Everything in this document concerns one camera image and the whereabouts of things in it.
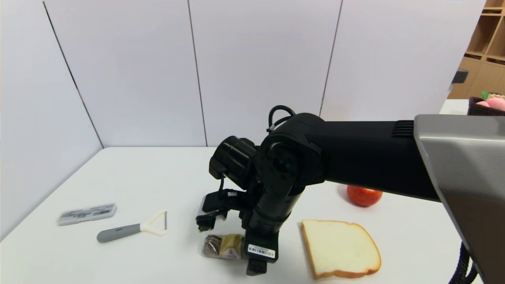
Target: white label sticker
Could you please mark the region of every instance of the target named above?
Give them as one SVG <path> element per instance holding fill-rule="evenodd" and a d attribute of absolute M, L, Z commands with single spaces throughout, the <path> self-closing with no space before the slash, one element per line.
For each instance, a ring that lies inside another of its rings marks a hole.
<path fill-rule="evenodd" d="M 275 258 L 275 251 L 249 244 L 247 251 L 254 254 Z"/>

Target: wooden shelf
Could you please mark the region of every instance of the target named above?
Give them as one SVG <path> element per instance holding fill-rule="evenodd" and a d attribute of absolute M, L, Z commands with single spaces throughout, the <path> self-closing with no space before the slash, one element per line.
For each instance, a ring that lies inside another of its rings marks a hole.
<path fill-rule="evenodd" d="M 504 0 L 487 0 L 484 4 L 484 8 L 487 7 L 503 7 L 505 4 Z"/>
<path fill-rule="evenodd" d="M 480 16 L 470 44 L 468 45 L 468 52 L 479 54 L 486 53 L 500 19 L 501 17 L 487 14 Z"/>
<path fill-rule="evenodd" d="M 482 16 L 501 16 L 503 7 L 488 7 L 482 9 Z"/>
<path fill-rule="evenodd" d="M 486 1 L 460 68 L 468 70 L 468 77 L 454 84 L 448 98 L 505 93 L 505 0 Z"/>
<path fill-rule="evenodd" d="M 490 58 L 505 57 L 505 20 L 501 18 L 487 55 Z"/>
<path fill-rule="evenodd" d="M 500 64 L 505 67 L 505 56 L 487 56 L 486 57 L 487 62 L 491 62 L 494 64 Z"/>

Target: gray handle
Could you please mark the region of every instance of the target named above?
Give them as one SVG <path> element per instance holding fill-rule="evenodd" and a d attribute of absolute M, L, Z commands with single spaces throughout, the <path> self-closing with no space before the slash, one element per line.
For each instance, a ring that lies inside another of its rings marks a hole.
<path fill-rule="evenodd" d="M 140 224 L 122 226 L 99 232 L 96 240 L 99 243 L 106 243 L 140 232 Z"/>

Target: apple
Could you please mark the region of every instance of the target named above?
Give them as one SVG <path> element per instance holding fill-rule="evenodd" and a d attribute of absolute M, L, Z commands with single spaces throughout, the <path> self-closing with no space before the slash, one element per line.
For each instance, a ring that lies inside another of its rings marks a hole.
<path fill-rule="evenodd" d="M 369 188 L 348 185 L 347 195 L 356 204 L 368 207 L 379 202 L 382 191 L 371 190 Z"/>

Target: pink fruit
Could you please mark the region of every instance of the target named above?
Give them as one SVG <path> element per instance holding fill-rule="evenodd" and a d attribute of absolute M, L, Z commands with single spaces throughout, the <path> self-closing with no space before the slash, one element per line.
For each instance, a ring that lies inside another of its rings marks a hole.
<path fill-rule="evenodd" d="M 487 103 L 487 101 L 481 101 L 481 102 L 478 102 L 477 104 L 481 105 L 481 106 L 489 107 L 489 104 Z"/>
<path fill-rule="evenodd" d="M 505 111 L 505 99 L 490 98 L 486 100 L 486 103 L 488 104 L 489 107 Z"/>

